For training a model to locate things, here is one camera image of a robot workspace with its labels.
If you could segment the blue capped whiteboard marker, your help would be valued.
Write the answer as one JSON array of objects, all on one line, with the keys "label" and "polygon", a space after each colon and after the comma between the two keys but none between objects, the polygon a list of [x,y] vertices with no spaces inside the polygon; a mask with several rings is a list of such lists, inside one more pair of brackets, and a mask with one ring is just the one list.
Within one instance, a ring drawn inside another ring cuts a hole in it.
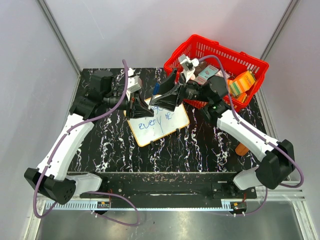
[{"label": "blue capped whiteboard marker", "polygon": [[159,87],[160,87],[160,84],[159,84],[159,83],[156,83],[155,86],[154,86],[154,88],[153,88],[152,96],[151,96],[151,99],[150,99],[150,102],[149,102],[149,105],[148,105],[148,108],[149,108],[149,109],[152,108],[152,103],[153,103],[154,99],[156,98],[156,96],[157,96],[157,94],[158,94]]}]

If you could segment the yellow framed whiteboard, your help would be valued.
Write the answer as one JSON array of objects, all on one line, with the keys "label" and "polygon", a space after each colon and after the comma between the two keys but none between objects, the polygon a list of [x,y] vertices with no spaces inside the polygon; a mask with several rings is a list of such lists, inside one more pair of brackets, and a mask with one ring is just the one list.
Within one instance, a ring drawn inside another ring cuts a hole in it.
[{"label": "yellow framed whiteboard", "polygon": [[174,111],[158,106],[151,109],[154,111],[153,117],[131,118],[127,121],[139,147],[145,147],[190,124],[187,111],[182,104]]}]

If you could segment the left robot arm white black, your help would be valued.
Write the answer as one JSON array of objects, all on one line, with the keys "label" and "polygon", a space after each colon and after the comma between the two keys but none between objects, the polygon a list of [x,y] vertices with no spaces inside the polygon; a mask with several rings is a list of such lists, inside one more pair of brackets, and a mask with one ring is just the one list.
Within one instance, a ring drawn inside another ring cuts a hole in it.
[{"label": "left robot arm white black", "polygon": [[125,74],[122,93],[112,88],[114,79],[108,70],[97,70],[91,75],[89,85],[74,99],[65,126],[47,156],[36,168],[27,168],[24,178],[36,195],[60,205],[86,192],[98,198],[107,195],[108,185],[99,174],[67,175],[78,148],[97,121],[115,110],[124,111],[128,120],[154,116],[154,111],[141,98],[142,81],[132,68]]}]

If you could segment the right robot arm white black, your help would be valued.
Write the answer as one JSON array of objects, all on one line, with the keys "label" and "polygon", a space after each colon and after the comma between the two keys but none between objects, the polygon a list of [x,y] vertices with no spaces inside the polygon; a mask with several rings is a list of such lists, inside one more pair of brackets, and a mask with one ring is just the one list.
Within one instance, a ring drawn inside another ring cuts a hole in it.
[{"label": "right robot arm white black", "polygon": [[184,99],[205,101],[200,109],[204,119],[228,133],[247,147],[258,160],[258,166],[238,173],[227,186],[228,194],[239,198],[246,189],[264,186],[274,190],[295,169],[294,147],[288,140],[278,141],[241,118],[223,98],[227,96],[226,81],[211,76],[206,83],[187,81],[183,73],[174,69],[162,83],[151,90],[150,105],[173,112]]}]

